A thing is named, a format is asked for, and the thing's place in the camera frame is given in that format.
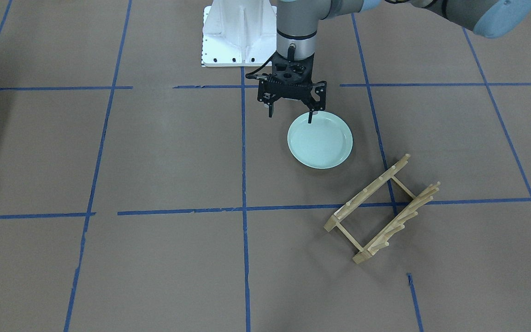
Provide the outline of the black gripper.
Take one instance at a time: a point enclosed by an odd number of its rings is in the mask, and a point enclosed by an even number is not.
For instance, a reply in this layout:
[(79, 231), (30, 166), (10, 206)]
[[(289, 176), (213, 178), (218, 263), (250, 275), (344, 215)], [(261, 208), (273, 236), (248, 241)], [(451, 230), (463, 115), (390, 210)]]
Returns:
[(314, 55), (305, 59), (284, 58), (278, 52), (272, 55), (271, 74), (258, 84), (257, 101), (268, 108), (272, 118), (274, 103), (280, 98), (308, 101), (308, 124), (316, 112), (326, 109), (327, 82), (312, 82)]

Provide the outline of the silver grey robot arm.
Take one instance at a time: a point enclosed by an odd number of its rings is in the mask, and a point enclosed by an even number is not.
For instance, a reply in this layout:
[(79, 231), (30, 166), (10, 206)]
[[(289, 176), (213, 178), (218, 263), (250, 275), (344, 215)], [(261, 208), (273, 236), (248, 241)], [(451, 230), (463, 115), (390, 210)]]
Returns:
[[(531, 0), (410, 0), (411, 6), (430, 11), (484, 38), (512, 31), (531, 12)], [(376, 8), (378, 0), (279, 0), (276, 47), (265, 61), (270, 73), (254, 70), (245, 77), (257, 80), (257, 101), (273, 116), (280, 99), (300, 101), (308, 120), (326, 109), (327, 82), (312, 80), (319, 23)]]

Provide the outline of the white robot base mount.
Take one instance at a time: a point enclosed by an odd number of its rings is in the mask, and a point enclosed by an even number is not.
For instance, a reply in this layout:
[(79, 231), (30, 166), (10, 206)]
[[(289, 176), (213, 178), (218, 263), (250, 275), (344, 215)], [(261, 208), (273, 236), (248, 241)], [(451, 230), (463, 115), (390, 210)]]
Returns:
[(259, 67), (276, 50), (276, 18), (269, 0), (214, 0), (203, 12), (201, 65)]

